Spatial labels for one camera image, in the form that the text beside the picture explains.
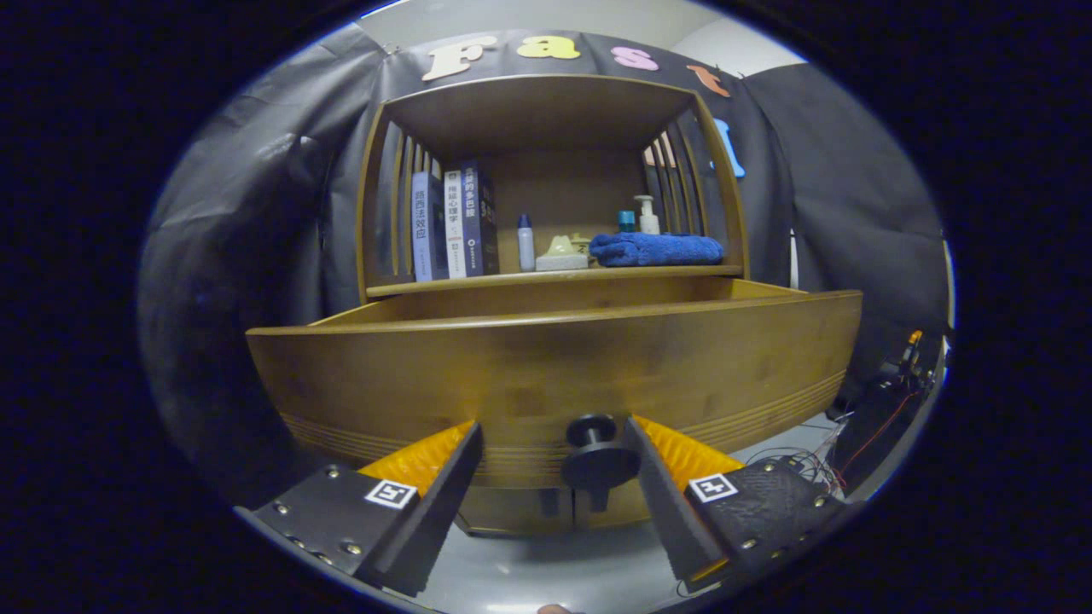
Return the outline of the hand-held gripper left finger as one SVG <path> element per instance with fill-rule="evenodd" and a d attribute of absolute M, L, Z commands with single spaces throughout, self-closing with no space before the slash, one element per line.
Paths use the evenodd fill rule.
<path fill-rule="evenodd" d="M 237 513 L 321 569 L 415 597 L 432 574 L 483 449 L 480 424 L 468 420 L 367 467 L 320 467 Z"/>

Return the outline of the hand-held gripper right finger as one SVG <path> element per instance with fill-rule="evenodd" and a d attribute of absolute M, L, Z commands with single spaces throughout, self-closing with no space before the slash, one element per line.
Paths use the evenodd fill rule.
<path fill-rule="evenodd" d="M 757 582 L 834 532 L 847 512 L 785 460 L 741 464 L 638 415 L 625 422 L 625 440 L 640 454 L 639 483 L 672 574 L 688 589 Z"/>

